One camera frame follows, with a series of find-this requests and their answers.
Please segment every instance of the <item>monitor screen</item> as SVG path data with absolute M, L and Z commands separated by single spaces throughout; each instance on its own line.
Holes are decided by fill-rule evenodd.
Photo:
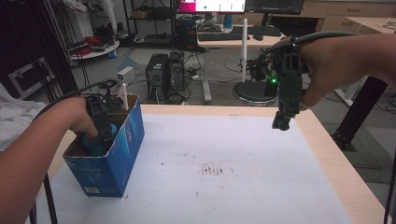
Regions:
M 246 12 L 299 15 L 304 0 L 246 0 Z
M 244 13 L 246 0 L 177 0 L 178 14 Z

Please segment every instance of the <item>tabletop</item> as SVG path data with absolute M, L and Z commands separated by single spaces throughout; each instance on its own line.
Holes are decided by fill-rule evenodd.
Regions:
M 249 35 L 250 39 L 247 41 L 248 48 L 268 48 L 272 47 L 280 40 L 280 36 L 265 35 L 262 40 L 256 40 L 253 35 Z M 200 41 L 197 38 L 198 46 L 202 48 L 240 48 L 242 40 L 227 40 L 227 41 Z
M 395 34 L 396 32 L 396 19 L 394 18 L 346 17 L 346 19 L 367 27 L 374 33 Z M 389 28 L 386 27 L 387 22 L 392 22 Z
M 205 116 L 272 118 L 276 111 L 277 108 L 274 107 L 142 105 L 144 116 L 197 115 L 203 118 Z M 304 111 L 297 115 L 294 121 L 351 221 L 353 223 L 380 223 L 383 219 L 384 208 L 321 126 L 313 112 Z M 68 133 L 65 136 L 61 146 L 70 142 L 71 135 L 72 133 Z M 51 165 L 52 172 L 55 174 L 61 165 L 61 161 L 58 164 L 53 163 Z

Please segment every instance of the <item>small white device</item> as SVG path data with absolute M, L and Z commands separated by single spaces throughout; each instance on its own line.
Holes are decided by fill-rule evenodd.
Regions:
M 117 73 L 117 77 L 120 83 L 128 85 L 128 83 L 134 80 L 134 68 L 130 66 L 125 67 Z

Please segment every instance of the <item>blue cardboard box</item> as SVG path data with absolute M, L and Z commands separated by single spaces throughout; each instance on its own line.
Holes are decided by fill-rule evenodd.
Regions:
M 109 114 L 118 127 L 105 156 L 88 157 L 77 137 L 64 152 L 64 160 L 87 196 L 122 197 L 145 135 L 139 97 L 128 94 L 130 110 Z

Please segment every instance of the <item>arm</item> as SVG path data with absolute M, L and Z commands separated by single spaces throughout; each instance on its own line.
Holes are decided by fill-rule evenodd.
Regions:
M 54 105 L 0 153 L 0 222 L 23 223 L 67 130 L 97 131 L 87 114 L 84 97 Z
M 330 91 L 366 75 L 396 87 L 396 35 L 354 35 L 315 40 L 301 46 L 311 83 L 303 104 L 313 106 Z

